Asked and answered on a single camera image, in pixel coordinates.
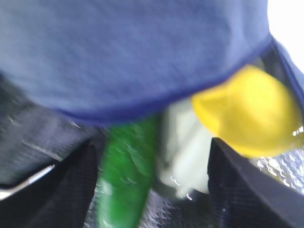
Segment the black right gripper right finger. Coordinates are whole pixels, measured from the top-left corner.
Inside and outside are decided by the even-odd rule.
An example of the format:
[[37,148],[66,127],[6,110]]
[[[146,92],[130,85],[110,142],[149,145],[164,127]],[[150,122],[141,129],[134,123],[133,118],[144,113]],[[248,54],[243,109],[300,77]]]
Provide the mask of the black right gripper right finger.
[[208,164],[209,194],[220,228],[302,228],[304,197],[262,173],[219,138]]

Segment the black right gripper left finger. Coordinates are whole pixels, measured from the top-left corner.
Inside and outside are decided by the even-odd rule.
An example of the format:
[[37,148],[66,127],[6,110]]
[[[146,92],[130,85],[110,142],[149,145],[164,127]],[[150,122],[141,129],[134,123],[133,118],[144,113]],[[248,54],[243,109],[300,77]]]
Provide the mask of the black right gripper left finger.
[[26,228],[81,228],[97,180],[97,152],[90,142],[79,146],[29,193]]

